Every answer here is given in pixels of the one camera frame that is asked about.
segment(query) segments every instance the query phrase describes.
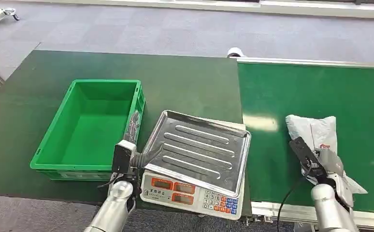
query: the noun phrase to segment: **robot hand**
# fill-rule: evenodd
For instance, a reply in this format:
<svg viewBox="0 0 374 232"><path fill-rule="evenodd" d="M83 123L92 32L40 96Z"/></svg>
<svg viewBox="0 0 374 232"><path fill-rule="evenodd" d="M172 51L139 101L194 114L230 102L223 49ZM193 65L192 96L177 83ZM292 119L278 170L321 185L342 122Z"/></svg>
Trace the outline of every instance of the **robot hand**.
<svg viewBox="0 0 374 232"><path fill-rule="evenodd" d="M136 206L133 185L128 181L113 184L106 200L84 232L120 232Z"/></svg>

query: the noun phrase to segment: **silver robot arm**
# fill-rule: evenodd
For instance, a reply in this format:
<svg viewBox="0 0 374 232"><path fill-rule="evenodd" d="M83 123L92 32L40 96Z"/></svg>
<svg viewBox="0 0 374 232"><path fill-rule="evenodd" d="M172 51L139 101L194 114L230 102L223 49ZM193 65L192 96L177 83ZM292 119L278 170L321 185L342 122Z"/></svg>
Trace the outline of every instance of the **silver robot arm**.
<svg viewBox="0 0 374 232"><path fill-rule="evenodd" d="M336 200L330 185L318 184L311 191L315 204L316 218L320 232L358 232L353 220L353 210L349 212Z"/></svg>
<svg viewBox="0 0 374 232"><path fill-rule="evenodd" d="M130 199L133 193L133 185L128 181L119 181L113 184L109 195L84 232L120 232L127 217L133 211L136 204Z"/></svg>
<svg viewBox="0 0 374 232"><path fill-rule="evenodd" d="M84 232L120 232L129 214L136 207L136 197L140 191L137 165L141 159L131 160L136 154L136 145L126 140L115 146L112 176L107 198Z"/></svg>

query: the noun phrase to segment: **aluminum frame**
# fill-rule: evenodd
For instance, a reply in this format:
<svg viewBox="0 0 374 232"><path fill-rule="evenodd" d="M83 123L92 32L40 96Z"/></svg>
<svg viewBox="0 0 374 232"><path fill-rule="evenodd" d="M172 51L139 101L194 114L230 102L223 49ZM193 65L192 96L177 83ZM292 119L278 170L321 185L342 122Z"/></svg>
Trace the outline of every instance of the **aluminum frame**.
<svg viewBox="0 0 374 232"><path fill-rule="evenodd" d="M273 219L277 218L279 207L279 203L251 202L253 215L263 215ZM312 206L285 204L281 210L280 220L317 224L315 208ZM354 221L360 229L374 230L374 213L372 212L354 211Z"/></svg>

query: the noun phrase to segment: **green bin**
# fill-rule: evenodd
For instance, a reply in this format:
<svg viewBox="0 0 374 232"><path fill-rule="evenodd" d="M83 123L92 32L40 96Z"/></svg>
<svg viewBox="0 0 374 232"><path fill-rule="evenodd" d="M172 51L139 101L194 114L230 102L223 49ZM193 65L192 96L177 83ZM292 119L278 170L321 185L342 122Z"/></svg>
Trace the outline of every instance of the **green bin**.
<svg viewBox="0 0 374 232"><path fill-rule="evenodd" d="M145 98L138 80L75 80L30 162L52 180L110 179L113 152Z"/></svg>

